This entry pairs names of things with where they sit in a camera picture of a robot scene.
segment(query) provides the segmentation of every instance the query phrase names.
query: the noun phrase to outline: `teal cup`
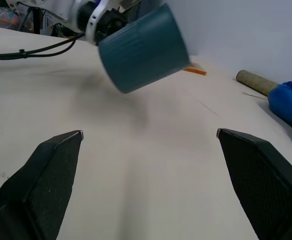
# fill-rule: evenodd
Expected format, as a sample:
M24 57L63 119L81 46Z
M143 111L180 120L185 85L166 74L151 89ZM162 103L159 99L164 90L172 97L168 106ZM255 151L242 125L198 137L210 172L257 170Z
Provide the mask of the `teal cup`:
M99 54L110 79L125 94L190 66L167 4L104 39Z

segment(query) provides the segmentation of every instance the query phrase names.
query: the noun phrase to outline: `white table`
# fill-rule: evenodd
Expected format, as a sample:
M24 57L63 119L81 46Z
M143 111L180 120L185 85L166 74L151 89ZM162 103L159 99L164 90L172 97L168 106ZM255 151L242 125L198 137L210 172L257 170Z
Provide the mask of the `white table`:
M0 53L59 41L0 29ZM182 71L124 95L86 42L52 58L0 61L0 186L40 142L83 130L58 239L256 240L216 132L266 139L292 163L292 129L264 96L202 66L207 76Z

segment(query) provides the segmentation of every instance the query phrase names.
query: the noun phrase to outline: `black cable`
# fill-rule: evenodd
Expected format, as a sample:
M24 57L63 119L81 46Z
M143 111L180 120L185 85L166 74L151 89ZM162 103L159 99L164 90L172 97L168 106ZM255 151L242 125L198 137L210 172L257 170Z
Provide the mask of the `black cable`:
M84 33L80 33L77 36L75 36L75 37L73 37L71 39L68 39L66 41L62 41L62 42L59 42L57 44L54 44L54 45L51 45L51 46L47 46L47 47L43 47L43 48L36 49L36 50L31 50L31 51L23 51L23 50L21 50L20 52L15 52L15 53L0 54L0 60L15 60L15 59L26 59L26 58L53 57L53 56L65 53L66 51L71 49L74 46L75 41L77 39L83 37L83 36L85 36L85 34ZM65 44L68 44L68 43L71 43L71 42L72 42L72 44L68 48L66 48L65 50L62 50L60 52L56 52L56 53L52 53L52 54L42 54L41 56L40 55L32 55L32 54L37 54L37 53L41 53L41 52L44 52L44 51L47 51L47 50L51 50L51 49L57 48L57 47L60 47L62 45L65 45Z

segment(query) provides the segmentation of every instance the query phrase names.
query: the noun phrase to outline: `orange piece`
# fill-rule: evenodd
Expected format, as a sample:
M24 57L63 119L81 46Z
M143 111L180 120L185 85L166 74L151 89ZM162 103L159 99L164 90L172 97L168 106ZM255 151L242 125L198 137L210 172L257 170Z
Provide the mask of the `orange piece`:
M198 64L193 63L191 67L188 67L184 69L184 71L195 73L195 74L200 74L200 75L207 75L207 72L203 69L200 68Z

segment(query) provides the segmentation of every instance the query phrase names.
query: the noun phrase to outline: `blue cloth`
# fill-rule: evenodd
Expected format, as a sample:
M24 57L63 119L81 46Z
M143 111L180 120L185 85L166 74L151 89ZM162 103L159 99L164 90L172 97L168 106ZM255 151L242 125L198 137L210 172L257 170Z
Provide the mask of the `blue cloth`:
M292 81L273 89L268 95L268 100L270 110L292 125Z

